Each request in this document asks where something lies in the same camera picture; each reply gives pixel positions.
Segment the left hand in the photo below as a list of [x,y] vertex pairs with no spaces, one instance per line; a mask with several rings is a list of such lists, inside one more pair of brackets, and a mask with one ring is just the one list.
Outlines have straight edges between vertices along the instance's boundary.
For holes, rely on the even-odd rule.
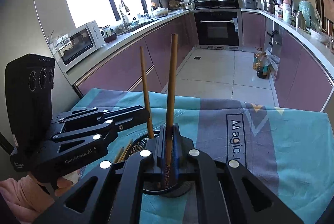
[[35,176],[29,171],[25,177],[23,190],[29,198],[58,198],[66,193],[70,188],[78,183],[80,179],[80,171],[74,171],[68,175],[62,176],[56,180],[56,185],[48,185],[48,183],[39,182]]

